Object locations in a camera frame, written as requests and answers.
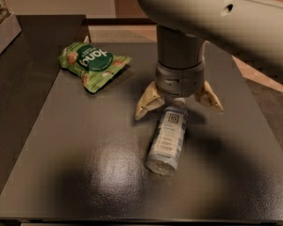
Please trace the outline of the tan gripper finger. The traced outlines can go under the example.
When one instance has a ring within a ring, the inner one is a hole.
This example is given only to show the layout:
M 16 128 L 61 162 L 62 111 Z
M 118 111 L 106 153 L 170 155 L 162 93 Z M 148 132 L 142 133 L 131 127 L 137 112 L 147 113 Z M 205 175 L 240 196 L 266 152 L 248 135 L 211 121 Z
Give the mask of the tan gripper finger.
M 148 112 L 158 109 L 165 104 L 163 94 L 158 90 L 155 81 L 151 82 L 136 105 L 135 120 L 139 121 Z
M 216 112 L 224 111 L 219 98 L 214 93 L 208 81 L 206 81 L 203 87 L 194 94 L 194 99 L 200 105 L 211 108 Z

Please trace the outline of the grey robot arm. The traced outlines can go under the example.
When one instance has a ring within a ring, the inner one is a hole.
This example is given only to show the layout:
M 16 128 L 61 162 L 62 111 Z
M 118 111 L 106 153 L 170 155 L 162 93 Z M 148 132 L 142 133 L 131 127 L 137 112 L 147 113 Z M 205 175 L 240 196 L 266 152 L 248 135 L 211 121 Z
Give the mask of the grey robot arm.
M 138 121 L 164 105 L 166 96 L 193 96 L 221 112 L 205 77 L 205 44 L 230 55 L 283 85 L 283 2 L 276 0 L 138 0 L 157 24 L 155 80 L 140 98 Z

